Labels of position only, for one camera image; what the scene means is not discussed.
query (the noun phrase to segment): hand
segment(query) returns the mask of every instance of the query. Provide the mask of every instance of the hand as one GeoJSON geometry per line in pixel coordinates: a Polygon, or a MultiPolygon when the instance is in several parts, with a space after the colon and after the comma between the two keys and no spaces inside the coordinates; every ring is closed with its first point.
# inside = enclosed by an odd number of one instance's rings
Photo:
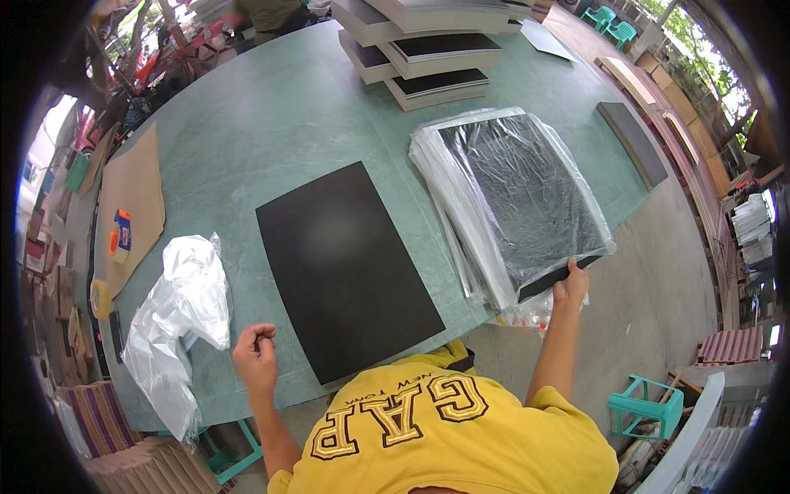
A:
{"type": "Polygon", "coordinates": [[[277,384],[277,360],[274,358],[274,325],[252,324],[239,336],[233,349],[233,361],[244,379],[250,400],[271,402],[277,384]]]}
{"type": "Polygon", "coordinates": [[[567,306],[578,310],[590,286],[589,278],[586,271],[576,266],[576,258],[568,259],[568,271],[568,277],[554,285],[554,306],[567,306]]]}

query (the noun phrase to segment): plastic stool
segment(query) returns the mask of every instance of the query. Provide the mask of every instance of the plastic stool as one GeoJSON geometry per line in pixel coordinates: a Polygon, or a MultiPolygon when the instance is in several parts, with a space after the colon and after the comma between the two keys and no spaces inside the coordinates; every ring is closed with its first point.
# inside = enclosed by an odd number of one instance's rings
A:
{"type": "Polygon", "coordinates": [[[209,444],[209,447],[214,452],[214,455],[211,458],[205,460],[205,464],[211,470],[211,473],[214,475],[214,478],[216,478],[216,481],[219,485],[231,480],[238,473],[241,473],[242,470],[263,457],[263,450],[258,444],[258,441],[255,440],[252,432],[250,432],[250,428],[247,427],[245,420],[239,420],[237,424],[239,424],[239,427],[242,428],[244,436],[250,443],[250,446],[252,446],[252,453],[238,461],[236,460],[239,456],[233,450],[227,447],[220,450],[218,447],[216,447],[216,444],[214,444],[214,441],[211,439],[211,436],[209,436],[207,431],[203,431],[205,434],[201,433],[201,435],[205,438],[205,442],[209,444]],[[222,470],[222,468],[228,463],[233,464],[227,469],[222,470]]]}
{"type": "Polygon", "coordinates": [[[672,435],[675,427],[678,426],[680,416],[683,414],[683,392],[677,388],[657,383],[650,379],[645,379],[636,374],[631,374],[629,377],[631,377],[634,382],[628,386],[628,389],[622,393],[612,393],[606,400],[606,406],[613,409],[617,416],[617,430],[613,428],[611,432],[642,439],[667,439],[672,435]],[[633,393],[640,384],[645,389],[645,398],[632,398],[630,394],[633,393]],[[672,394],[667,402],[651,402],[647,395],[648,384],[655,384],[656,386],[672,390],[672,394]],[[636,416],[634,422],[625,429],[623,429],[623,412],[628,412],[636,416]],[[660,423],[658,436],[645,436],[632,432],[634,427],[644,418],[657,420],[660,423]]]}

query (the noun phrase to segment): green table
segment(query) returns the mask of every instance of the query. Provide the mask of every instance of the green table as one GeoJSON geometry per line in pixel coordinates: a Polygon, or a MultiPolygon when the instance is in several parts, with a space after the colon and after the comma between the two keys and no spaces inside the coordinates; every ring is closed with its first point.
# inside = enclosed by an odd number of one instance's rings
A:
{"type": "MultiPolygon", "coordinates": [[[[164,233],[116,299],[126,337],[136,308],[162,273],[161,254],[175,236],[216,231],[234,304],[231,345],[253,322],[277,325],[278,408],[336,390],[316,380],[288,320],[258,232],[255,208],[361,160],[392,217],[446,330],[400,356],[427,352],[491,317],[467,304],[424,181],[408,158],[420,124],[482,107],[520,106],[552,125],[575,156],[610,228],[648,195],[636,168],[604,119],[601,100],[617,101],[581,60],[536,51],[520,34],[494,39],[504,48],[487,70],[489,96],[404,113],[383,84],[365,86],[337,41],[336,22],[257,47],[201,77],[165,104],[119,151],[156,121],[164,233]]],[[[101,262],[96,263],[100,276],[101,262]]],[[[162,424],[122,365],[105,351],[124,413],[137,430],[162,424]]],[[[190,351],[192,390],[203,425],[250,415],[231,350],[200,340],[190,351]]]]}

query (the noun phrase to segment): yellow t-shirt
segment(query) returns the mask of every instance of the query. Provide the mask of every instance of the yellow t-shirt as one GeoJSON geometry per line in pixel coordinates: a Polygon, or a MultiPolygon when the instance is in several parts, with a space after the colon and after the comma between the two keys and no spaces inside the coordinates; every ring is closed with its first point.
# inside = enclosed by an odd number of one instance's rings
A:
{"type": "Polygon", "coordinates": [[[497,382],[428,364],[364,371],[340,390],[269,494],[610,492],[615,451],[553,387],[536,408],[497,382]]]}

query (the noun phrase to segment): stacked boards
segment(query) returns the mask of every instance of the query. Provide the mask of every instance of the stacked boards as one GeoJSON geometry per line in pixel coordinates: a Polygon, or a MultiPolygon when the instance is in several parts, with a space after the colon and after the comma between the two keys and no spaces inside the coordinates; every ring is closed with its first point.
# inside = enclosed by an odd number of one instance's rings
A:
{"type": "Polygon", "coordinates": [[[520,32],[526,17],[500,0],[333,0],[332,15],[360,77],[404,111],[485,96],[481,69],[502,56],[486,35],[520,32]]]}

